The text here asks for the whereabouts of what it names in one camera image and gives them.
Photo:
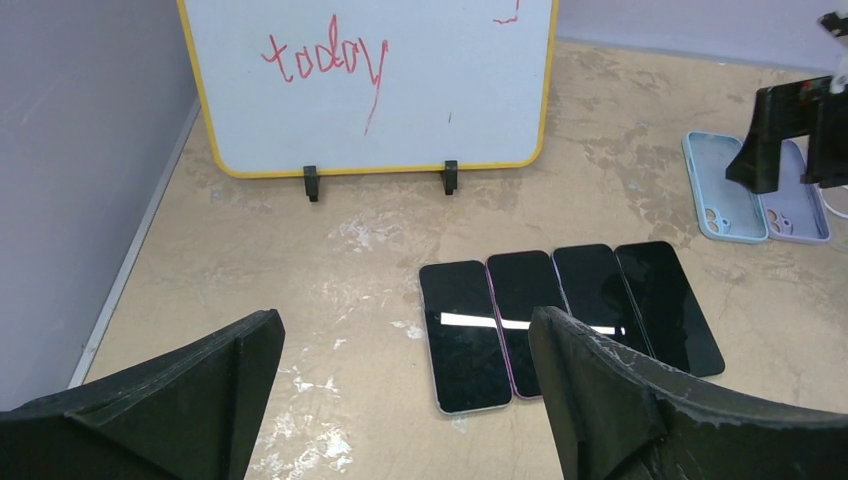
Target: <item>black mount bracket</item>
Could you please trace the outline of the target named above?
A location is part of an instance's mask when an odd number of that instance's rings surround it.
[[[456,160],[445,162],[445,169],[441,172],[442,184],[445,186],[445,195],[453,195],[454,190],[459,188],[459,165]]]
[[[303,184],[306,186],[306,196],[309,201],[318,201],[318,168],[315,165],[303,167]]]
[[[833,77],[776,85],[757,91],[751,127],[725,177],[756,194],[776,192],[781,142],[809,135],[801,183],[821,188],[848,185],[848,91],[830,93]]]

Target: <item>whiteboard stand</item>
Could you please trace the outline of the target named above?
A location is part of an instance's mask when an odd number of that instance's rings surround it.
[[[309,201],[318,201],[318,167],[307,165],[303,167],[303,184],[306,186],[306,196]]]
[[[439,172],[442,177],[442,185],[445,187],[445,195],[453,195],[459,189],[459,163],[456,160],[445,162],[444,170]],[[318,202],[318,167],[307,165],[303,167],[303,185],[306,188],[306,196],[312,203]]]
[[[459,164],[456,160],[448,160],[441,173],[445,195],[453,195],[453,191],[459,188]]]

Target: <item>black plastic stand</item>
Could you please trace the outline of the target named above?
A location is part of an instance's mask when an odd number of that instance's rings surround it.
[[[848,478],[848,415],[699,380],[553,307],[529,339],[565,478]]]
[[[776,192],[783,140],[809,135],[801,183],[821,188],[848,185],[848,91],[830,93],[832,78],[758,90],[745,144],[725,177],[756,194]]]
[[[106,378],[0,412],[0,478],[242,479],[286,332],[258,311]]]
[[[308,165],[303,167],[303,184],[306,186],[306,196],[309,201],[318,201],[318,167]]]
[[[445,195],[453,195],[454,190],[459,188],[459,165],[456,160],[445,162],[442,170],[442,184],[445,186]]]

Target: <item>whiteboard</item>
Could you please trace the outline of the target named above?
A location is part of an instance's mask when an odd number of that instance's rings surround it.
[[[541,150],[556,0],[179,0],[237,177],[520,167]]]

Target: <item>beige floor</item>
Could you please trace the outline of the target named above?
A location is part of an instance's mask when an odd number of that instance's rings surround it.
[[[680,146],[744,135],[755,89],[795,78],[557,44],[541,157],[463,172],[454,197],[435,174],[379,175],[325,178],[310,204],[299,180],[227,177],[198,123],[89,380],[276,308],[288,336],[248,478],[557,478],[541,402],[436,410],[417,270],[662,239],[724,354],[716,383],[848,413],[848,255],[706,239]]]

